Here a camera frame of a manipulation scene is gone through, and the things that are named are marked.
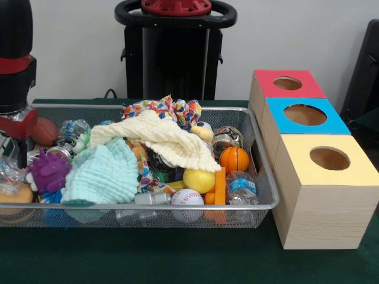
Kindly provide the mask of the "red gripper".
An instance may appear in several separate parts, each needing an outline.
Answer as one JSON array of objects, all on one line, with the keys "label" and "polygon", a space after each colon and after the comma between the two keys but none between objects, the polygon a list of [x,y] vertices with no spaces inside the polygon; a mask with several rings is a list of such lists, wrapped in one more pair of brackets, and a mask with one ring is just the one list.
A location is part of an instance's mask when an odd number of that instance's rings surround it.
[{"label": "red gripper", "polygon": [[[23,109],[14,115],[1,115],[1,134],[16,139],[26,139],[32,135],[37,124],[38,114],[35,109]],[[26,140],[17,141],[18,167],[27,167],[27,142]]]}]

